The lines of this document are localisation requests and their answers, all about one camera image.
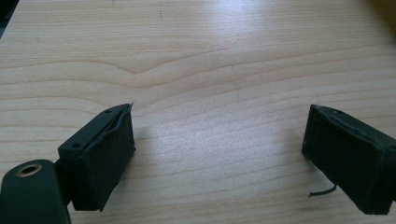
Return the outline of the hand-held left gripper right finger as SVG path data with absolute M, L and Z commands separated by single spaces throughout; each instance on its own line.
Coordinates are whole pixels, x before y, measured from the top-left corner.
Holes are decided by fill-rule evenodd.
M 340 110 L 311 105 L 303 154 L 366 215 L 396 202 L 396 139 Z

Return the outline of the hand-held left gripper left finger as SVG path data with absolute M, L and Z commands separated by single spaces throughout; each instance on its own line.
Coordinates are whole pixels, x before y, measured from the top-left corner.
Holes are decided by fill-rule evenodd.
M 58 147 L 78 211 L 103 210 L 135 152 L 130 104 L 110 107 Z

